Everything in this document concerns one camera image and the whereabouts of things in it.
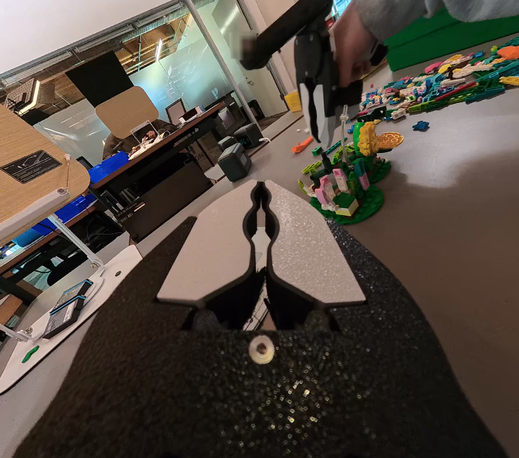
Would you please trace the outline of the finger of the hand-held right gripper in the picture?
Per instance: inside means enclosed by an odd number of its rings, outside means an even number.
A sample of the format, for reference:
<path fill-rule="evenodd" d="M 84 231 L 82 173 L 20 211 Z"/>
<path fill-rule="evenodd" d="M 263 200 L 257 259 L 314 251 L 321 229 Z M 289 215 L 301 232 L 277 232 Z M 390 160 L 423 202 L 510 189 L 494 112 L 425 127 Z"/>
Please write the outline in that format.
<path fill-rule="evenodd" d="M 313 92 L 314 111 L 311 113 L 311 133 L 320 144 L 332 144 L 335 130 L 337 128 L 337 117 L 335 109 L 332 108 L 332 115 L 325 115 L 325 98 L 323 86 L 316 85 Z"/>
<path fill-rule="evenodd" d="M 306 124 L 311 134 L 319 134 L 319 111 L 317 107 L 319 104 L 319 85 L 312 81 L 309 83 L 301 82 L 298 84 L 298 91 Z"/>

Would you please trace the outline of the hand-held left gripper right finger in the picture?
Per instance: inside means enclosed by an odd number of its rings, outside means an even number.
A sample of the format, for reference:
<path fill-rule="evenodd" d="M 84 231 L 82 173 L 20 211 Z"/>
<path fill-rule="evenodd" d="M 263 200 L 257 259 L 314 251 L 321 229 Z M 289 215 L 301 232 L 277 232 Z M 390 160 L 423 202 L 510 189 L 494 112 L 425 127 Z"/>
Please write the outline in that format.
<path fill-rule="evenodd" d="M 274 181 L 263 182 L 271 302 L 297 298 L 311 307 L 362 304 L 366 296 L 324 217 Z"/>

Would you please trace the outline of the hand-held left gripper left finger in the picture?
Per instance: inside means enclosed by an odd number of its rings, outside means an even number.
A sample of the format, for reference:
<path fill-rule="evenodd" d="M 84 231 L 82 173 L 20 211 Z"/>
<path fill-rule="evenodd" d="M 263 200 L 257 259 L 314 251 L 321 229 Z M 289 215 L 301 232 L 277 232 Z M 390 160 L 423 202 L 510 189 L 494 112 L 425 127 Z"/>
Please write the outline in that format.
<path fill-rule="evenodd" d="M 249 180 L 211 203 L 188 234 L 157 299 L 197 308 L 256 308 L 268 237 L 257 226 L 263 182 Z"/>

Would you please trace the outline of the green lego garden model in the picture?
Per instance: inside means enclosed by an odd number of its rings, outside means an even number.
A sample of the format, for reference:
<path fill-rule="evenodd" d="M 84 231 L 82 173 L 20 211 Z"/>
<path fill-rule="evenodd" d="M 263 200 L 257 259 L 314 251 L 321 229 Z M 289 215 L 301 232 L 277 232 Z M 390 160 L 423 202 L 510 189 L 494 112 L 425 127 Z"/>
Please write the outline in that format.
<path fill-rule="evenodd" d="M 353 225 L 367 220 L 384 204 L 384 193 L 377 186 L 392 169 L 392 162 L 382 155 L 403 143 L 398 132 L 377 134 L 376 126 L 385 120 L 356 121 L 349 129 L 352 141 L 341 140 L 341 148 L 317 156 L 319 170 L 307 175 L 312 183 L 298 180 L 300 190 L 310 204 L 325 218 L 340 225 Z"/>

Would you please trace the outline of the pile of loose lego pieces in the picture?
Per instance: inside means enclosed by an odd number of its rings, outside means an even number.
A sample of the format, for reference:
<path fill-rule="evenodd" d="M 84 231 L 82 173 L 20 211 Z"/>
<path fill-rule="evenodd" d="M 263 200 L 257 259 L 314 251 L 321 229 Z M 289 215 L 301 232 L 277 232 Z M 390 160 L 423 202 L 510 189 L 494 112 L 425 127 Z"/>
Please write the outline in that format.
<path fill-rule="evenodd" d="M 452 104 L 472 104 L 518 89 L 518 37 L 489 52 L 453 54 L 418 76 L 404 76 L 362 94 L 357 121 L 396 120 Z"/>

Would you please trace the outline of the person's right hand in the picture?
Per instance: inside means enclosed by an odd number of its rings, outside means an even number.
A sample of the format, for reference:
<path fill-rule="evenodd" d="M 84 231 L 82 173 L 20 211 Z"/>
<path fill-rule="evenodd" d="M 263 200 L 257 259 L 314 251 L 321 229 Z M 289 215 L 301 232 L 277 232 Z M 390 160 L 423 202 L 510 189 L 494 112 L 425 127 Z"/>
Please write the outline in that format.
<path fill-rule="evenodd" d="M 339 87 L 346 88 L 371 71 L 370 60 L 378 42 L 364 26 L 354 0 L 331 28 L 330 34 L 338 67 Z"/>

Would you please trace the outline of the white door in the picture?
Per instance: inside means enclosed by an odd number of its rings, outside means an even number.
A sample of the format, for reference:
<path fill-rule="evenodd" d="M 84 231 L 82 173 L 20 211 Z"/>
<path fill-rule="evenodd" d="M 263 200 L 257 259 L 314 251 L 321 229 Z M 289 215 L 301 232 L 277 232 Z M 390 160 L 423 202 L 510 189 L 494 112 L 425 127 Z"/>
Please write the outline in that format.
<path fill-rule="evenodd" d="M 262 31 L 286 12 L 296 0 L 256 0 L 262 13 L 264 26 Z M 284 96 L 295 91 L 294 40 L 290 40 L 281 48 L 281 52 L 273 55 L 263 68 L 254 71 L 243 70 L 250 85 L 253 99 L 257 101 L 265 117 L 279 115 L 287 111 Z"/>

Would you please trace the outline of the grey power station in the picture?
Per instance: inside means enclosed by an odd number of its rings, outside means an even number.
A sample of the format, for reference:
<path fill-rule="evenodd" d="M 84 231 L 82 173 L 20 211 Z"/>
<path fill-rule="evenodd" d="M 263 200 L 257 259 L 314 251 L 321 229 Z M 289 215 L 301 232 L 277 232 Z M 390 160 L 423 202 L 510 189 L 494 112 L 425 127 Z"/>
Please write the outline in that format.
<path fill-rule="evenodd" d="M 233 136 L 245 150 L 258 147 L 263 139 L 263 134 L 258 125 L 252 123 L 237 129 Z"/>
<path fill-rule="evenodd" d="M 252 166 L 252 161 L 241 143 L 226 148 L 217 163 L 230 182 L 246 177 Z"/>

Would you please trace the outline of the dark office desk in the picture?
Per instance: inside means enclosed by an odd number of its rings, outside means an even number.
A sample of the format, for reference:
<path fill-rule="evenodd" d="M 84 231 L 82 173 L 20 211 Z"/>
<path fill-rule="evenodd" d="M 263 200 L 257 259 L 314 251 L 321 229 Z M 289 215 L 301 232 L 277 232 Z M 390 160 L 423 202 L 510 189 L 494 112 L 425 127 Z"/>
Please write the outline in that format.
<path fill-rule="evenodd" d="M 212 187 L 195 157 L 187 151 L 215 130 L 213 106 L 170 133 L 142 155 L 90 185 L 90 192 L 138 243 Z"/>

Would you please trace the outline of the blue storage bin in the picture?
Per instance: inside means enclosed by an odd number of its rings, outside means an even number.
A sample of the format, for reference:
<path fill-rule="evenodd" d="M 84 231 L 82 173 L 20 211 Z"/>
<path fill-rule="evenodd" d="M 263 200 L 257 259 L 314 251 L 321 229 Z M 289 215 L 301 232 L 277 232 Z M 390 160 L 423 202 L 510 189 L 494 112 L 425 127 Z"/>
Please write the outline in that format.
<path fill-rule="evenodd" d="M 88 193 L 85 196 L 79 196 L 63 208 L 59 209 L 55 214 L 63 223 L 66 223 L 90 207 L 95 201 L 95 196 Z M 55 230 L 56 226 L 48 219 L 44 219 L 24 233 L 18 235 L 12 240 L 12 242 L 17 244 L 19 247 L 26 247 L 30 243 L 49 235 Z"/>
<path fill-rule="evenodd" d="M 109 158 L 103 160 L 100 164 L 88 170 L 90 183 L 96 184 L 113 174 L 115 171 L 125 166 L 129 162 L 129 156 L 126 152 L 120 151 Z"/>

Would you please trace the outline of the green box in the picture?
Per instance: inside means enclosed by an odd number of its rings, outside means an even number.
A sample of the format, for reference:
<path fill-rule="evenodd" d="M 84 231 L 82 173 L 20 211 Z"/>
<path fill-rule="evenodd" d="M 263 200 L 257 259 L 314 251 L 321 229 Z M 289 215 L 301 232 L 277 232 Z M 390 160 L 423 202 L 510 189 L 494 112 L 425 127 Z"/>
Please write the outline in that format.
<path fill-rule="evenodd" d="M 518 33 L 518 16 L 461 22 L 442 8 L 433 17 L 418 18 L 385 40 L 387 61 L 395 72 L 513 33 Z"/>

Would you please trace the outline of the black battery pack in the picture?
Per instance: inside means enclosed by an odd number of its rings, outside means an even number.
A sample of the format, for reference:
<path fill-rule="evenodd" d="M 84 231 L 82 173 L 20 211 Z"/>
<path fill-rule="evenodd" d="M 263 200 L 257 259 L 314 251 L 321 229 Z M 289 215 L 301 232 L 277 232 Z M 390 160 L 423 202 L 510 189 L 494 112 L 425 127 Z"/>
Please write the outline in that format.
<path fill-rule="evenodd" d="M 65 290 L 53 309 L 49 312 L 48 323 L 42 334 L 43 339 L 51 339 L 78 320 L 86 301 L 86 294 L 94 283 L 86 279 Z"/>

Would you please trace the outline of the studio light on boom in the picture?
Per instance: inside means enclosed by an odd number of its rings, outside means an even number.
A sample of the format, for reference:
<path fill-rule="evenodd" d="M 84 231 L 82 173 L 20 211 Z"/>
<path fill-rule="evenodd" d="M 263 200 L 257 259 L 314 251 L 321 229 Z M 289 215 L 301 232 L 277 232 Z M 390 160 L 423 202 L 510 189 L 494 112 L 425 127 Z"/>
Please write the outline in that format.
<path fill-rule="evenodd" d="M 51 105 L 55 101 L 55 83 L 42 83 L 32 78 L 10 91 L 3 105 L 18 116 L 23 116 L 38 105 Z"/>

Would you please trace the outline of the picture frame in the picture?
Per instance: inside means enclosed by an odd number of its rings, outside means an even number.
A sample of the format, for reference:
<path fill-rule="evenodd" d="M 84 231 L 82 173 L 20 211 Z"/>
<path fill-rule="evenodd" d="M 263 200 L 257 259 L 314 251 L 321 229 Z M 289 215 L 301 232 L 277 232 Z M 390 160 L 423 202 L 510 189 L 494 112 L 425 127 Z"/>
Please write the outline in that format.
<path fill-rule="evenodd" d="M 177 99 L 165 109 L 169 122 L 175 126 L 181 124 L 181 117 L 186 113 L 182 98 Z"/>

